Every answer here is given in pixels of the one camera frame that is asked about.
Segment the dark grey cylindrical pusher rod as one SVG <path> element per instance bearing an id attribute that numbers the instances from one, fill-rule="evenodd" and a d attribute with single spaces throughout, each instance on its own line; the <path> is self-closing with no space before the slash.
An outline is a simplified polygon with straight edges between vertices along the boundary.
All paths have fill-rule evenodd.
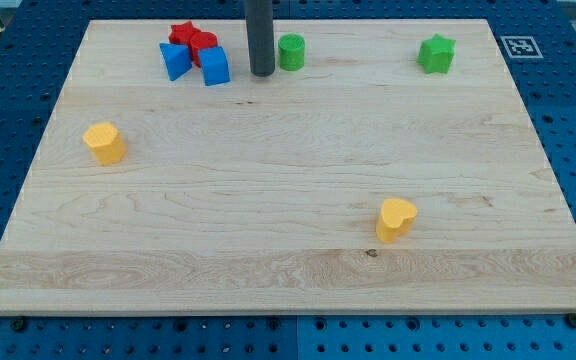
<path id="1" fill-rule="evenodd" d="M 245 0 L 250 71 L 267 77 L 275 70 L 273 7 L 271 0 Z"/>

